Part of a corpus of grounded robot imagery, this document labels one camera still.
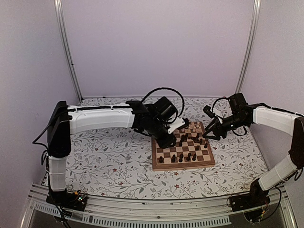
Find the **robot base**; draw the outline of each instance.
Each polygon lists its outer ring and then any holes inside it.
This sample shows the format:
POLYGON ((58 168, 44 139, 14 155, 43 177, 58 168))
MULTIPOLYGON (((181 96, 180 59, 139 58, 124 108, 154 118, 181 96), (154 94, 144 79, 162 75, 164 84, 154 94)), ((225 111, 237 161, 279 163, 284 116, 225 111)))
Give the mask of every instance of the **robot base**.
POLYGON ((266 203, 270 203, 270 198, 267 195, 260 196, 258 200, 255 200, 255 202, 250 202, 250 196, 249 194, 246 195, 236 195, 229 198, 232 211, 240 211, 240 210, 246 210, 250 208, 259 207, 262 205, 265 205, 266 203))
POLYGON ((87 197, 79 201, 75 193, 66 192, 64 196, 64 200, 58 200, 54 197, 51 197, 49 193, 46 202, 63 208, 85 211, 87 197))

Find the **chessboard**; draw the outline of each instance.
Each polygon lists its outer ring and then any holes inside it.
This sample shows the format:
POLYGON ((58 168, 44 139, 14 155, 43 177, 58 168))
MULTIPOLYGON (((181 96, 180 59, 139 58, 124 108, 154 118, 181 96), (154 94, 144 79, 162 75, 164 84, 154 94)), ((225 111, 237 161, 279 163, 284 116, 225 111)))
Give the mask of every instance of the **chessboard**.
POLYGON ((153 138, 153 171, 188 170, 213 167, 215 165, 214 157, 208 139, 202 137, 204 132, 205 128, 202 122, 190 122, 187 128, 174 131, 176 146, 166 149, 160 148, 153 138))

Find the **metal frame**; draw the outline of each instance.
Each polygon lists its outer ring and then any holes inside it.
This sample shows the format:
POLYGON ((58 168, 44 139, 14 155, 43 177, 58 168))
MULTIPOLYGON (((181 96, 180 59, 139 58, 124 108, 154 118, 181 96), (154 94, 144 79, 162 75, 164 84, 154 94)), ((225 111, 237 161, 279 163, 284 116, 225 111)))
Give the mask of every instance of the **metal frame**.
POLYGON ((245 75, 246 75, 249 60, 250 60, 253 41, 254 41, 255 35, 256 35, 258 16, 260 13, 260 6, 261 6, 261 0, 255 0, 254 5, 253 5, 252 20, 251 20, 250 32, 249 32, 249 37, 248 37, 248 42, 247 42, 246 53, 245 53, 245 57, 243 60, 241 73, 240 73, 240 76, 239 76, 239 79, 237 82, 236 93, 241 92, 242 86, 244 83, 245 75))
POLYGON ((57 21, 58 21, 58 25, 59 25, 60 35, 61 35, 61 39, 62 39, 62 44, 63 44, 63 48, 64 48, 64 51, 66 54, 67 65, 69 67, 73 86, 74 86, 76 95, 78 97, 78 100, 81 101, 81 100, 83 100, 83 97, 82 97, 82 94, 80 91, 80 86, 79 86, 78 79, 76 76, 76 71, 74 68, 70 47, 68 45, 67 31, 66 31, 65 21, 64 21, 64 17, 63 17, 61 0, 55 0, 55 10, 56 10, 56 16, 57 16, 57 21))
MULTIPOLYGON (((62 38, 64 51, 66 54, 67 64, 69 67, 69 71, 70 71, 70 75, 72 78, 75 92, 77 94, 79 101, 81 101, 81 100, 83 100, 83 96, 81 94, 80 85, 78 83, 70 47, 69 47, 68 40, 67 40, 67 31, 66 31, 66 26, 65 26, 64 16, 63 16, 61 0, 54 0, 54 2, 55 2, 55 10, 56 10, 56 16, 57 16, 57 20, 58 20, 58 26, 59 26, 59 30, 60 30, 60 34, 61 34, 61 38, 62 38)), ((239 93, 241 91, 243 83, 244 83, 244 79, 245 79, 245 75, 246 75, 246 71, 247 71, 247 67, 248 67, 248 63, 249 63, 249 59, 250 59, 250 54, 251 54, 251 50, 252 50, 252 46, 253 46, 253 41, 254 41, 255 34, 256 34, 258 17, 259 17, 259 12, 260 12, 260 5, 261 5, 261 0, 254 0, 250 33, 249 33, 249 37, 248 37, 247 48, 246 48, 246 53, 245 53, 245 57, 243 60, 243 65, 242 65, 240 76, 239 76, 239 79, 237 82, 236 93, 239 93)))
MULTIPOLYGON (((280 186, 280 189, 282 191, 281 207, 285 223, 289 228, 297 228, 286 191, 283 186, 280 186)), ((32 185, 21 228, 28 228, 33 210, 35 209, 58 216, 58 211, 54 205, 45 202, 47 195, 47 187, 38 184, 32 185)), ((271 204, 278 203, 279 193, 276 189, 270 190, 269 196, 271 204)), ((229 215, 252 210, 232 212, 232 209, 226 205, 228 197, 218 196, 182 200, 136 200, 89 195, 85 211, 72 211, 73 215, 70 219, 109 228, 125 227, 122 223, 128 224, 127 227, 137 228, 181 228, 184 227, 183 224, 187 228, 217 227, 223 225, 224 222, 229 224, 229 215)))

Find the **black cable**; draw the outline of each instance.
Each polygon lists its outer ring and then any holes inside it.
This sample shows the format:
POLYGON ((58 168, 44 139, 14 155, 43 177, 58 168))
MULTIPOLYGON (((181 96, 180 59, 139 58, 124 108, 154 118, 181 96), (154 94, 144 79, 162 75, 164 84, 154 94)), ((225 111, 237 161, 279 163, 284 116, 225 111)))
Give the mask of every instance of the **black cable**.
MULTIPOLYGON (((75 111, 75 109, 68 110, 68 112, 74 112, 74 111, 75 111)), ((43 134, 44 134, 44 133, 47 131, 47 129, 50 127, 50 125, 51 125, 55 120, 57 120, 57 118, 58 118, 60 115, 62 115, 63 113, 66 113, 66 112, 67 112, 67 111, 63 111, 63 112, 60 112, 60 113, 56 114, 56 115, 53 117, 53 119, 49 121, 49 123, 48 123, 47 126, 42 130, 42 132, 37 136, 37 138, 34 139, 34 141, 32 142, 32 144, 44 146, 44 147, 46 148, 46 150, 48 150, 48 147, 47 147, 45 144, 43 144, 43 143, 41 143, 41 142, 37 142, 37 141, 41 138, 41 136, 43 136, 43 134)))
POLYGON ((300 113, 296 113, 296 112, 291 112, 291 111, 288 111, 286 109, 282 109, 282 108, 275 108, 275 107, 271 107, 265 103, 260 103, 262 106, 265 106, 266 108, 270 108, 270 109, 273 109, 273 110, 276 110, 276 111, 280 111, 280 112, 285 112, 285 113, 290 113, 290 114, 294 114, 294 115, 298 115, 298 116, 301 116, 301 117, 304 117, 304 115, 300 114, 300 113))
POLYGON ((237 136, 244 136, 244 135, 247 134, 247 130, 246 130, 245 126, 243 126, 243 128, 244 128, 244 131, 245 131, 244 134, 238 134, 238 133, 236 133, 234 130, 232 130, 232 132, 233 132, 233 134, 235 134, 235 135, 237 135, 237 136))
POLYGON ((281 192, 281 190, 280 190, 277 186, 278 186, 278 184, 275 186, 275 188, 278 189, 279 192, 280 192, 280 199, 279 199, 279 202, 277 203, 277 206, 276 206, 275 210, 274 210, 267 218, 261 219, 260 222, 265 221, 266 219, 269 219, 271 216, 273 216, 274 213, 277 211, 277 209, 278 209, 279 206, 280 206, 281 199, 282 199, 282 192, 281 192))
POLYGON ((226 205, 227 205, 228 207, 230 207, 230 208, 231 208, 231 205, 230 205, 230 206, 228 205, 228 200, 230 200, 230 198, 231 198, 232 196, 234 196, 234 195, 242 196, 241 194, 238 194, 238 193, 233 193, 233 194, 231 194, 231 195, 227 198, 227 200, 226 200, 226 205))
POLYGON ((300 177, 301 177, 301 175, 302 175, 302 173, 303 173, 303 168, 302 169, 300 169, 301 171, 300 171, 300 174, 299 174, 299 172, 296 172, 295 173, 295 176, 294 176, 294 180, 295 181, 297 181, 300 177))
POLYGON ((218 101, 220 101, 220 100, 228 100, 228 98, 226 98, 226 97, 221 97, 221 98, 216 99, 215 102, 213 102, 213 105, 212 105, 212 109, 211 109, 212 112, 213 112, 213 109, 214 109, 215 104, 216 104, 218 101))
POLYGON ((65 218, 64 216, 64 213, 66 213, 66 211, 64 209, 62 209, 62 207, 60 207, 61 209, 59 209, 58 205, 55 203, 53 197, 52 197, 52 194, 50 194, 50 197, 55 205, 55 207, 57 208, 57 210, 59 211, 59 214, 60 214, 60 217, 61 217, 61 223, 62 225, 65 226, 65 228, 71 228, 70 225, 68 224, 67 222, 67 219, 65 218))
POLYGON ((118 109, 118 108, 131 108, 130 106, 92 106, 92 107, 79 107, 77 108, 77 111, 83 111, 83 110, 95 110, 95 109, 118 109))
POLYGON ((182 102, 182 107, 181 107, 180 114, 179 115, 177 114, 177 117, 180 117, 182 115, 182 113, 184 112, 185 100, 184 100, 184 97, 180 94, 180 92, 177 91, 177 90, 175 90, 175 89, 172 89, 172 88, 169 88, 169 87, 159 87, 159 88, 156 88, 156 89, 148 92, 147 95, 144 96, 144 98, 141 100, 141 103, 143 103, 147 99, 148 96, 150 96, 152 93, 154 93, 154 92, 156 92, 158 90, 170 90, 170 91, 173 91, 173 92, 177 93, 180 96, 181 102, 182 102))
POLYGON ((47 155, 48 155, 48 150, 44 150, 41 155, 41 165, 43 165, 44 161, 47 158, 47 155))

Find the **metal pole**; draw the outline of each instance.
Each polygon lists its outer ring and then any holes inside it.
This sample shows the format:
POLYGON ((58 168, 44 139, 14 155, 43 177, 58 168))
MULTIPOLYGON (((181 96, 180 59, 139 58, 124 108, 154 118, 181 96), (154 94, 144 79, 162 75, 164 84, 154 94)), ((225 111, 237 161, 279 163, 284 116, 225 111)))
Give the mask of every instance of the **metal pole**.
POLYGON ((66 54, 66 60, 67 60, 70 75, 72 78, 73 86, 74 86, 74 89, 75 89, 75 92, 77 94, 79 101, 81 101, 81 100, 83 100, 83 97, 82 97, 82 94, 80 91, 80 86, 79 86, 78 79, 76 76, 70 47, 69 47, 68 41, 67 41, 67 31, 66 31, 65 21, 63 18, 61 0, 55 0, 55 10, 56 10, 56 16, 57 16, 57 21, 58 21, 58 25, 59 25, 59 31, 60 31, 60 35, 61 35, 61 39, 62 39, 62 44, 63 44, 63 48, 64 48, 64 51, 66 54))
POLYGON ((252 12, 252 19, 251 19, 251 27, 250 27, 250 32, 249 32, 249 38, 248 38, 248 43, 247 43, 247 48, 246 48, 246 53, 241 69, 241 73, 237 82, 237 88, 236 88, 236 93, 240 93, 245 75, 247 72, 249 60, 250 60, 250 54, 253 46, 253 41, 256 35, 256 29, 257 29, 257 23, 258 23, 258 16, 260 13, 260 6, 261 6, 261 0, 255 0, 254 6, 253 6, 253 12, 252 12))

